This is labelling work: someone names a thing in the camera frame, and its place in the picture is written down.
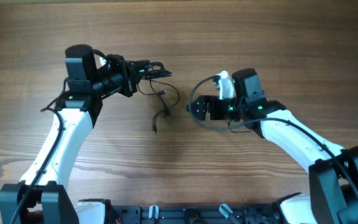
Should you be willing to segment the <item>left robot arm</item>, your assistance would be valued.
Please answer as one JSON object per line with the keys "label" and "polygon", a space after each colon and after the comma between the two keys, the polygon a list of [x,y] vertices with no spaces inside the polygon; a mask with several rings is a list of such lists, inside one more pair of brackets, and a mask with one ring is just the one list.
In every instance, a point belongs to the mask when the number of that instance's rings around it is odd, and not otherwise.
{"label": "left robot arm", "polygon": [[88,199],[73,205],[68,181],[79,150],[93,130],[103,100],[130,97],[154,64],[105,55],[89,45],[65,51],[68,76],[62,92],[44,110],[53,113],[51,130],[30,168],[16,184],[0,190],[3,223],[121,223],[109,200]]}

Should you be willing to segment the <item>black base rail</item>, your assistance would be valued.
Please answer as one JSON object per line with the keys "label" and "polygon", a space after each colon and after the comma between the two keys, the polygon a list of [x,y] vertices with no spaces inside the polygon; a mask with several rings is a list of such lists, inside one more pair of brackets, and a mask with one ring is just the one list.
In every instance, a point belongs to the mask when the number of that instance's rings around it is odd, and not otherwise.
{"label": "black base rail", "polygon": [[277,206],[273,204],[249,204],[232,206],[222,204],[208,207],[161,207],[151,205],[116,205],[110,213],[112,224],[191,224],[191,223],[283,223]]}

